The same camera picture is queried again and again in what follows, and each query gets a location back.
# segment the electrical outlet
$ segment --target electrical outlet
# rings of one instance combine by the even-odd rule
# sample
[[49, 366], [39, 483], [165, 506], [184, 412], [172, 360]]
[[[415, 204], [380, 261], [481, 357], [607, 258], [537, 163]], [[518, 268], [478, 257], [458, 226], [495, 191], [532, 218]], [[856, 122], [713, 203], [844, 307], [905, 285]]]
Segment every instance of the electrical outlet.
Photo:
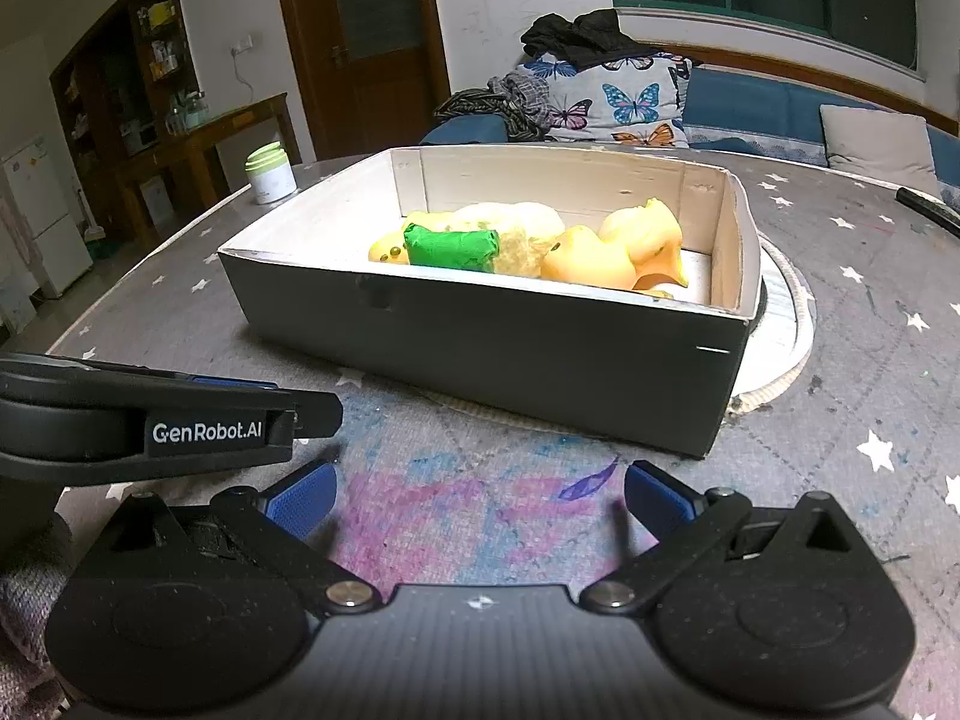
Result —
[[246, 35], [230, 47], [230, 53], [237, 56], [239, 53], [248, 52], [253, 48], [253, 35]]

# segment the white jar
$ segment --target white jar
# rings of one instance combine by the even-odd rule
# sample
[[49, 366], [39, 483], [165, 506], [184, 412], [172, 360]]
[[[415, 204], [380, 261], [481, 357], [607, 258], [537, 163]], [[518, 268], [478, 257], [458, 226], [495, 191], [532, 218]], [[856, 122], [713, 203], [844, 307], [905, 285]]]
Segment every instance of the white jar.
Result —
[[256, 202], [260, 205], [277, 202], [296, 191], [296, 180], [290, 158], [280, 143], [258, 148], [247, 160], [247, 177]]

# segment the wooden door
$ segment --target wooden door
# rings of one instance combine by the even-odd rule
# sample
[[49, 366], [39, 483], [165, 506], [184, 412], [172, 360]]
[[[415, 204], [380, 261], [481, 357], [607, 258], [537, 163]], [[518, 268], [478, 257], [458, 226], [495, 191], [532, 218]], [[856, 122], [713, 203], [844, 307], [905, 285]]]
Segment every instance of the wooden door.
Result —
[[449, 95], [435, 0], [280, 0], [319, 158], [411, 146]]

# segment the blue gripper pad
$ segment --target blue gripper pad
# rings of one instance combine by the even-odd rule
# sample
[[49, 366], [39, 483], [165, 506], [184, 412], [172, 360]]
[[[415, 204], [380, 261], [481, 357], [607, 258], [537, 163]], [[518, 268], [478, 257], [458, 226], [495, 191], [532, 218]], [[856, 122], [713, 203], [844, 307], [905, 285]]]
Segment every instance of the blue gripper pad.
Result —
[[303, 541], [333, 509], [337, 472], [330, 463], [317, 461], [264, 490], [262, 497], [267, 519]]
[[627, 469], [623, 496], [630, 514], [657, 541], [663, 541], [680, 525], [693, 522], [707, 507], [703, 495], [643, 460]]

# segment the white refrigerator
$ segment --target white refrigerator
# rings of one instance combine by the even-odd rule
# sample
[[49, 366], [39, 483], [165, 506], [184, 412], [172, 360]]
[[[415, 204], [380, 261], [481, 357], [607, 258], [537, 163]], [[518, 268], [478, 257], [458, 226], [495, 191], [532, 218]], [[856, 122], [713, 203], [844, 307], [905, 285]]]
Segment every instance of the white refrigerator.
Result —
[[3, 172], [22, 229], [38, 255], [38, 262], [27, 265], [47, 298], [59, 298], [93, 261], [67, 210], [64, 187], [56, 178], [44, 138], [5, 157]]

